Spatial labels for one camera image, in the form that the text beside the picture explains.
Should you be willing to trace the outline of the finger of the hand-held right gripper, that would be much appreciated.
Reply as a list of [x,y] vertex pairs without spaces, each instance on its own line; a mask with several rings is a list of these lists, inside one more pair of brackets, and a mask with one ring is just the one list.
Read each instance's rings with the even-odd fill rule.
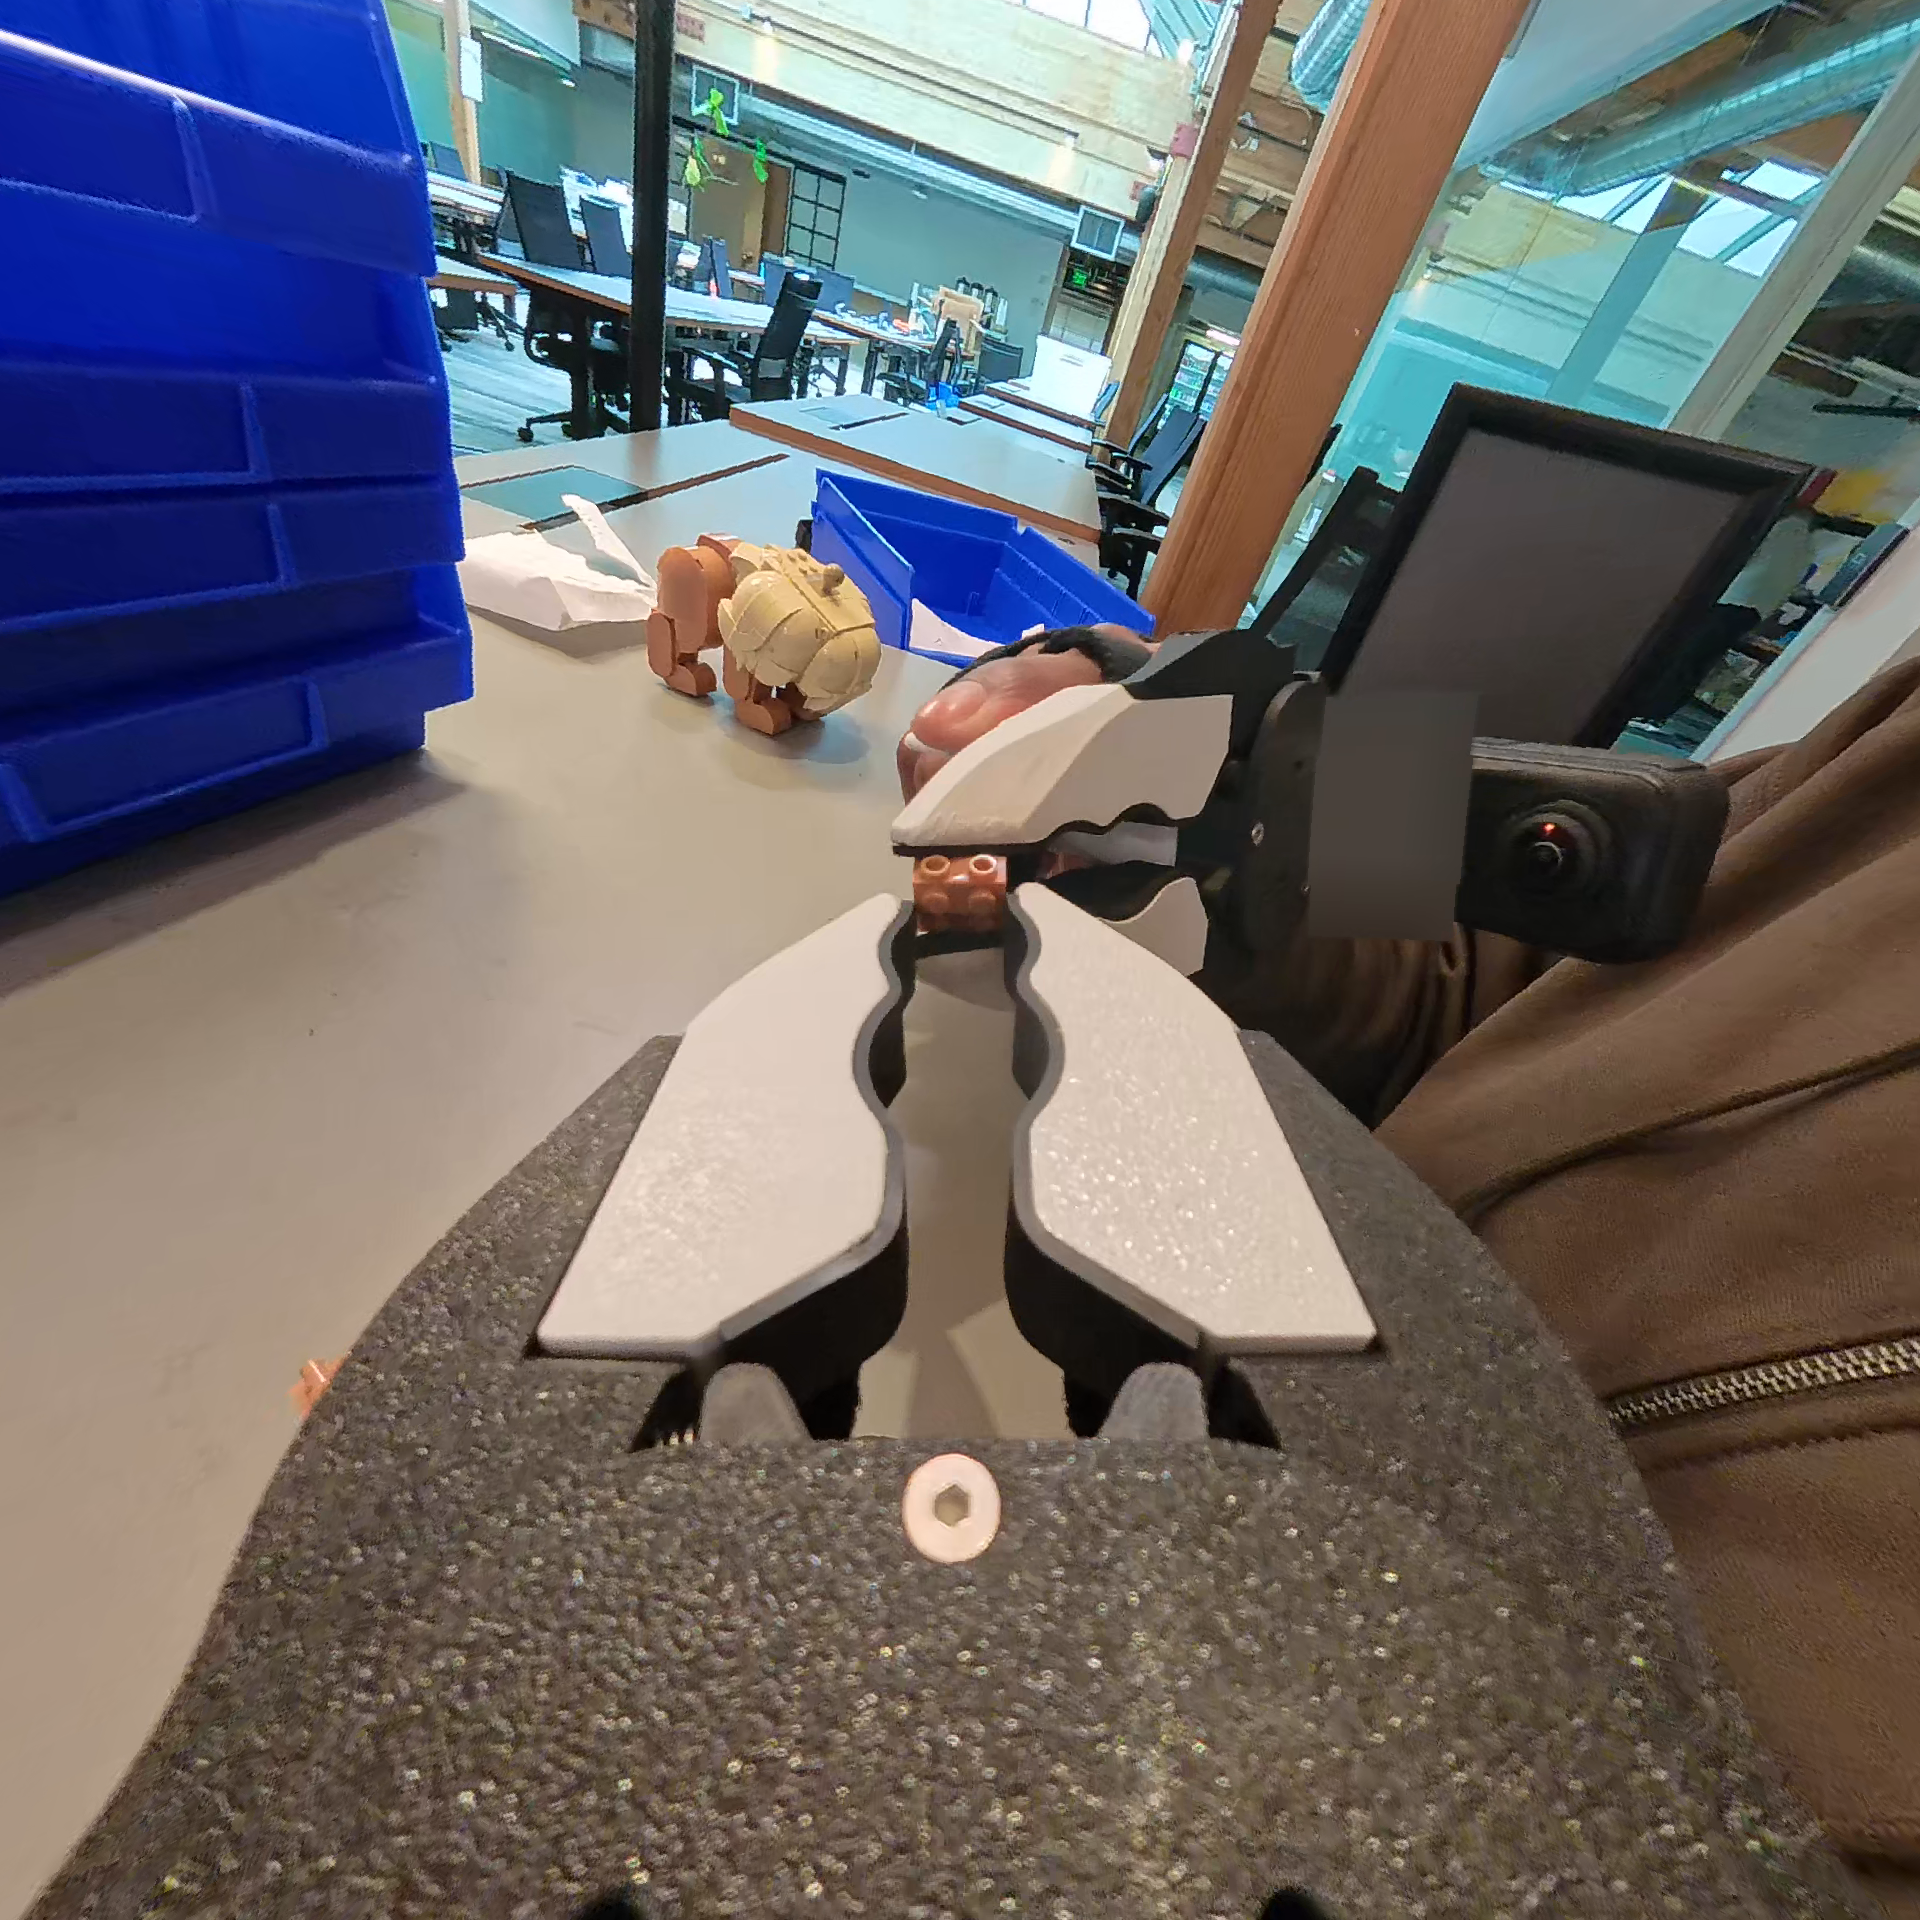
[[898,814],[894,850],[1027,852],[1069,828],[1203,814],[1229,757],[1229,693],[1145,699],[1124,684],[1051,693],[955,754]]
[[1175,985],[1206,965],[1197,879],[1151,861],[1076,868],[1030,885],[1034,985]]

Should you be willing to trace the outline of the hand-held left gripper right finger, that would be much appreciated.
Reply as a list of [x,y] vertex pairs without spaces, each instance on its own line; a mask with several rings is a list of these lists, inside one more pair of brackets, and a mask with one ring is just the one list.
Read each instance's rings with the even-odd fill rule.
[[1039,1080],[1027,1237],[1197,1360],[1357,1354],[1377,1321],[1227,1013],[1039,882],[1012,897]]

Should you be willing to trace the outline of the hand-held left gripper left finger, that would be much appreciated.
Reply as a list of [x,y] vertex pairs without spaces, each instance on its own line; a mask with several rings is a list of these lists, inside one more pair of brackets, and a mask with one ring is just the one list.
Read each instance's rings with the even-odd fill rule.
[[903,1309],[910,906],[877,895],[693,1018],[536,1327],[542,1354],[858,1369]]

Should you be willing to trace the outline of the small orange brick assembly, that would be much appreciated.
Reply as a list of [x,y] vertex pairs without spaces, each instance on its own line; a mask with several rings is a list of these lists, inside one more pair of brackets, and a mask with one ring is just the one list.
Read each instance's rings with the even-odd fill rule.
[[912,864],[915,929],[945,941],[992,941],[1004,926],[1012,864],[992,852],[924,852]]

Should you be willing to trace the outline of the tan brown brick toy figure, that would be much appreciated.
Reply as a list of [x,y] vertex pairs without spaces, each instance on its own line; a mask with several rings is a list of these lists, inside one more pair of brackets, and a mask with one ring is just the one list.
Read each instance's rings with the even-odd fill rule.
[[659,556],[647,657],[675,693],[723,692],[762,735],[861,699],[883,657],[867,594],[801,548],[707,535]]

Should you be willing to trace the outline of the grey desk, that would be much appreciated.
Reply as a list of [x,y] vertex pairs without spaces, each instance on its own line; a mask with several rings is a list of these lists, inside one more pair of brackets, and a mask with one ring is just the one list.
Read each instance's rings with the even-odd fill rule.
[[945,675],[771,741],[475,620],[426,754],[3,906],[7,1916],[164,1707],[299,1369],[641,1043],[906,888]]

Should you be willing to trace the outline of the person's right hand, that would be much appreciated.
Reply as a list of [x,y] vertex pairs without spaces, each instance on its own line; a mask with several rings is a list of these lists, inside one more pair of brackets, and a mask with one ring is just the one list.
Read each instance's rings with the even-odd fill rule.
[[1123,626],[1082,626],[1039,632],[1019,636],[1013,645],[981,656],[933,692],[901,735],[898,772],[903,802],[912,802],[951,757],[1000,723],[1066,689],[1123,681],[1136,672],[1154,650],[1154,639]]

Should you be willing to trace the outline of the small blue storage bin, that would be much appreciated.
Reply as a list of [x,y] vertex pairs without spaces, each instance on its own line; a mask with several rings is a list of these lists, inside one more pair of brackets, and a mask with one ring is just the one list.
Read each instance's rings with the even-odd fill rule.
[[1151,617],[1097,569],[1013,515],[818,469],[809,551],[867,597],[883,645],[967,666],[1033,632]]

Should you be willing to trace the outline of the large black screen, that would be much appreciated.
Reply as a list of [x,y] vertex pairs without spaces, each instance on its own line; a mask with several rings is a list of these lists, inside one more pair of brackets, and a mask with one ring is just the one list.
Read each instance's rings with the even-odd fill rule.
[[1458,382],[1318,675],[1464,696],[1475,734],[1609,747],[1812,466]]

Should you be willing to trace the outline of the long wooden table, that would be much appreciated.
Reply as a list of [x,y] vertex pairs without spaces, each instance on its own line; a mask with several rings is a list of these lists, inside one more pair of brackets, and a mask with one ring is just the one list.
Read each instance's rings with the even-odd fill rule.
[[880,482],[1013,515],[1058,541],[1102,535],[1094,479],[1069,451],[981,415],[936,415],[870,394],[734,405],[734,429]]

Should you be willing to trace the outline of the person's brown jacket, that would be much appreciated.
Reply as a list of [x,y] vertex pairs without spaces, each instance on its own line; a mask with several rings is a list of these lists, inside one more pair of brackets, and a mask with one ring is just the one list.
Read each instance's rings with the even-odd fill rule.
[[1302,937],[1214,995],[1522,1285],[1788,1788],[1915,1916],[1917,660],[1715,772],[1658,964]]

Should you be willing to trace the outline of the black office chair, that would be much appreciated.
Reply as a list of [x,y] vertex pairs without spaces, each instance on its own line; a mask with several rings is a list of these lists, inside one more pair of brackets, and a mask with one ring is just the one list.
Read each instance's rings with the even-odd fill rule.
[[809,322],[822,298],[822,280],[815,271],[788,271],[782,280],[771,321],[755,349],[687,348],[686,370],[672,387],[683,411],[699,420],[731,420],[734,405],[768,405],[792,397],[797,376],[806,370]]

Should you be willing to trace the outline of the wooden pillar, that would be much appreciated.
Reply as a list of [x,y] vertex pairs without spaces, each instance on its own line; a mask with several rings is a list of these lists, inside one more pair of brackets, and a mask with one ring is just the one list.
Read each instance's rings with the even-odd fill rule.
[[1229,627],[1256,593],[1525,8],[1371,8],[1145,575],[1161,633]]
[[1141,254],[1130,266],[1109,336],[1115,397],[1106,411],[1106,437],[1114,442],[1130,442],[1141,424],[1157,354],[1178,315],[1175,309],[1200,243],[1200,227],[1211,209],[1238,113],[1278,16],[1281,4],[1229,4],[1223,8],[1209,62],[1194,91],[1194,107],[1163,162],[1157,201],[1141,236]]

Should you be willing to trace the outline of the torn white paper bag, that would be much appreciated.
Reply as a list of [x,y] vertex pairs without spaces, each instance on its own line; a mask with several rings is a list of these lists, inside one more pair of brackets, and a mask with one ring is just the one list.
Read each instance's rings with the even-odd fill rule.
[[466,608],[548,633],[643,626],[659,611],[656,575],[590,497],[563,493],[563,508],[587,532],[590,553],[559,548],[536,526],[481,535],[457,562]]

